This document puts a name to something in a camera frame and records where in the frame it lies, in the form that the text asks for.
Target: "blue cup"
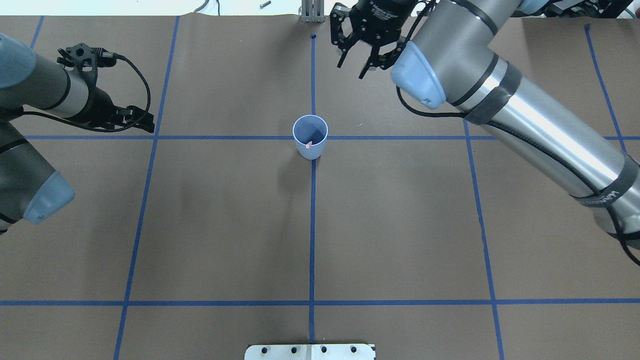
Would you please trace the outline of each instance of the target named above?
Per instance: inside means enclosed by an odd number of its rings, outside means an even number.
[[[305,115],[293,124],[293,140],[300,154],[307,160],[315,160],[322,155],[326,145],[329,127],[316,115]]]

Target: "metal bracket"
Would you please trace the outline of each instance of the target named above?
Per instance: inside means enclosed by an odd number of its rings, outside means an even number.
[[[302,0],[302,22],[324,22],[324,0]]]
[[[376,360],[373,344],[253,345],[244,360]]]

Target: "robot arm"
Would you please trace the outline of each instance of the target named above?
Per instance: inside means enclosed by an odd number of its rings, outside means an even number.
[[[386,5],[399,2],[360,1],[355,8],[371,16],[380,13],[375,8],[387,9],[390,17],[393,9]],[[413,8],[417,1],[405,3]],[[432,1],[427,7],[433,12],[415,38],[400,39],[392,80],[428,108],[449,102],[465,120],[503,141],[590,207],[599,227],[640,265],[627,247],[640,249],[639,165],[488,48],[515,11],[534,13],[546,5],[546,0],[440,0],[437,6]]]
[[[0,234],[22,218],[40,223],[75,195],[62,175],[11,125],[11,120],[21,115],[39,115],[91,131],[137,127],[154,132],[154,117],[148,113],[148,84],[127,58],[85,44],[58,52],[62,57],[54,63],[0,34]],[[112,67],[118,59],[129,63],[143,80],[147,88],[145,110],[135,106],[119,108],[96,87],[97,68]],[[52,115],[24,111],[23,105]]]

